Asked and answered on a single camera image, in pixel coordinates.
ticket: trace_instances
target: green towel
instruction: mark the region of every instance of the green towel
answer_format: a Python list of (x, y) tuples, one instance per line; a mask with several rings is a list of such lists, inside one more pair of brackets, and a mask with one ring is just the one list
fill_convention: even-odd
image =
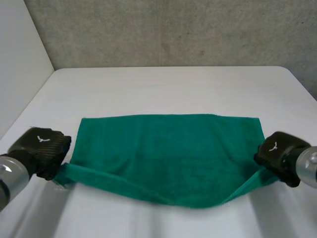
[(54, 178), (191, 208), (220, 205), (277, 180), (253, 161), (256, 118), (136, 115), (82, 119), (70, 164)]

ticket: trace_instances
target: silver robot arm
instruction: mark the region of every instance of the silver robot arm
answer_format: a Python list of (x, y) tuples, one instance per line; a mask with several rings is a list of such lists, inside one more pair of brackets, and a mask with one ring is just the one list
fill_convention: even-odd
[(0, 155), (0, 211), (24, 189), (33, 174), (52, 180), (65, 158), (70, 136), (33, 127)]

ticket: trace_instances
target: towel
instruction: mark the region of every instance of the towel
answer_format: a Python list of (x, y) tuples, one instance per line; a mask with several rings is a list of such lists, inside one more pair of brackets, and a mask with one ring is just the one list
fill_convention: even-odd
[(82, 119), (54, 178), (147, 202), (207, 208), (278, 180), (254, 162), (258, 118), (135, 115)]

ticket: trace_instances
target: table surface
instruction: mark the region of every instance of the table surface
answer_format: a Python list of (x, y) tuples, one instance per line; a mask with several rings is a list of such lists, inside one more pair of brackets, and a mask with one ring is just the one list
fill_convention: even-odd
[[(70, 160), (82, 117), (135, 114), (259, 117), (265, 136), (281, 130), (317, 144), (317, 102), (281, 67), (77, 68), (49, 78), (0, 141), (0, 153), (29, 127), (49, 127), (72, 136)], [(0, 232), (2, 238), (310, 238), (317, 234), (317, 189), (276, 182), (191, 210), (82, 184), (62, 189), (33, 176), (0, 213)]]

